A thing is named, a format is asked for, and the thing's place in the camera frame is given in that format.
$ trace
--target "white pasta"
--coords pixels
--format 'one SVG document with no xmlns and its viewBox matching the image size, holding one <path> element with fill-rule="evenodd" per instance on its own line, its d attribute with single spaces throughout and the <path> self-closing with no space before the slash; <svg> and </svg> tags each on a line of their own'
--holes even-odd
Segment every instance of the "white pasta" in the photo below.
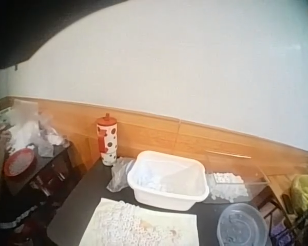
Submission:
<svg viewBox="0 0 308 246">
<path fill-rule="evenodd" d="M 96 213 L 95 245 L 182 245 L 181 232 L 177 228 L 153 226 L 137 215 L 139 209 L 120 201 Z"/>
</svg>

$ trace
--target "red lid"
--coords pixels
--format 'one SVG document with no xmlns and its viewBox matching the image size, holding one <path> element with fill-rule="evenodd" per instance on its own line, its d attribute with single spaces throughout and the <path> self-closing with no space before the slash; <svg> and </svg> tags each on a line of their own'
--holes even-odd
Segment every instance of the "red lid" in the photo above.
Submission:
<svg viewBox="0 0 308 246">
<path fill-rule="evenodd" d="M 104 127 L 110 127 L 117 123 L 117 119 L 110 117 L 109 113 L 106 113 L 106 115 L 102 118 L 97 119 L 97 124 Z"/>
</svg>

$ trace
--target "yellow bag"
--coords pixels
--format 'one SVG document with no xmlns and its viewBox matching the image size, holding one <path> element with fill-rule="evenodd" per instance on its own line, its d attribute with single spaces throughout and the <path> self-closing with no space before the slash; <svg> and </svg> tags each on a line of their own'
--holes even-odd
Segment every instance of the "yellow bag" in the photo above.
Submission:
<svg viewBox="0 0 308 246">
<path fill-rule="evenodd" d="M 291 197 L 297 213 L 308 209 L 308 175 L 298 175 L 293 179 Z"/>
</svg>

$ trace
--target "white plastic tub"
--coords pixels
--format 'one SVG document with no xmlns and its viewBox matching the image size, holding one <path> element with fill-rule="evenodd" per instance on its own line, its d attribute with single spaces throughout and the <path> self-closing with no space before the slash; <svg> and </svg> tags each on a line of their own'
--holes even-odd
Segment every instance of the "white plastic tub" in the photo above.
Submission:
<svg viewBox="0 0 308 246">
<path fill-rule="evenodd" d="M 158 178 L 167 190 L 144 185 Z M 186 211 L 209 194 L 205 168 L 200 162 L 154 151 L 138 155 L 127 179 L 138 202 L 158 208 Z"/>
</svg>

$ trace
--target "black countertop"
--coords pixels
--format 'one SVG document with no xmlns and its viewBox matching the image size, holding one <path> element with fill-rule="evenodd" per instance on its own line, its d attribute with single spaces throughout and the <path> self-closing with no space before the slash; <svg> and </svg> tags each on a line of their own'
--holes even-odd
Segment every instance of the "black countertop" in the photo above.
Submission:
<svg viewBox="0 0 308 246">
<path fill-rule="evenodd" d="M 197 215 L 197 230 L 200 245 L 219 245 L 217 224 L 222 211 L 228 204 L 196 203 L 190 210 L 171 211 L 138 203 L 130 187 L 117 193 L 106 189 L 111 180 L 111 169 L 97 162 L 82 178 L 65 200 L 50 223 L 47 232 L 51 240 L 59 246 L 78 246 L 92 214 L 102 197 L 138 205 L 142 208 L 162 212 Z"/>
</svg>

